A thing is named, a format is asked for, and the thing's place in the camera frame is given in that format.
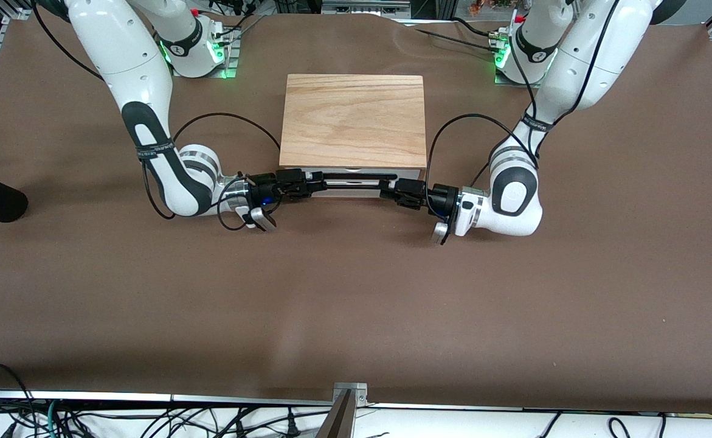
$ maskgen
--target brown leather surface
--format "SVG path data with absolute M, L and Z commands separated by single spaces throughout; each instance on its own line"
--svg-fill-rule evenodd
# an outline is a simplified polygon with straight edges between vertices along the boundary
M 423 75 L 429 141 L 470 111 L 514 125 L 528 103 L 493 85 L 489 55 L 373 16 L 272 16 L 243 48 L 234 80 L 175 78 L 173 130 L 233 111 L 280 135 L 289 73 Z M 433 180 L 469 183 L 502 136 L 451 127 Z M 231 119 L 186 142 L 229 172 L 277 164 Z M 545 218 L 528 238 L 472 230 L 433 247 L 430 216 L 381 200 L 286 203 L 274 234 L 163 221 L 105 86 L 36 22 L 13 22 L 0 181 L 30 210 L 0 224 L 0 361 L 45 389 L 326 399 L 359 381 L 371 402 L 712 411 L 703 27 L 651 27 L 612 92 L 548 137 L 540 175 Z

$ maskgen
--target wooden block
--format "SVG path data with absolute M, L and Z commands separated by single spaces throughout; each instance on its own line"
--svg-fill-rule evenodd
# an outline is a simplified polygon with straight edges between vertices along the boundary
M 423 77 L 288 75 L 280 165 L 423 169 Z

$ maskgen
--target wooden board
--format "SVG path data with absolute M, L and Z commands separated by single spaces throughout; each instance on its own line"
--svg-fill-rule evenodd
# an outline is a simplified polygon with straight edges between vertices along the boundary
M 423 77 L 288 75 L 280 165 L 425 167 Z

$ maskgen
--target brown tabletop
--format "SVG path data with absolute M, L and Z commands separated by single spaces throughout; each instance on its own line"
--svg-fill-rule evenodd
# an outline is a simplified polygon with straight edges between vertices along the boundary
M 44 17 L 85 59 L 71 27 Z M 494 86 L 478 49 L 374 16 L 271 16 L 245 34 L 233 80 L 175 78 L 170 125 L 231 111 L 280 135 L 289 73 L 423 75 L 429 142 L 450 117 L 514 125 L 528 103 Z M 502 136 L 454 125 L 433 180 L 469 183 Z M 228 172 L 278 160 L 232 119 L 192 125 L 187 142 Z M 471 230 L 433 247 L 432 217 L 385 200 L 286 203 L 274 234 L 164 221 L 105 85 L 36 22 L 14 21 L 0 53 L 0 181 L 30 209 L 0 224 L 0 361 L 52 390 L 326 399 L 358 381 L 371 402 L 712 411 L 703 27 L 651 27 L 540 164 L 545 217 L 527 238 Z

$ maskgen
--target teal cable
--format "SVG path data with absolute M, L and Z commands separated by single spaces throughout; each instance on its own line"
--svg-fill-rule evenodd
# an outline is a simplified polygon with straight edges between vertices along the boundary
M 56 438 L 56 431 L 53 430 L 53 405 L 55 400 L 50 401 L 50 406 L 47 407 L 47 432 L 50 433 L 50 438 Z

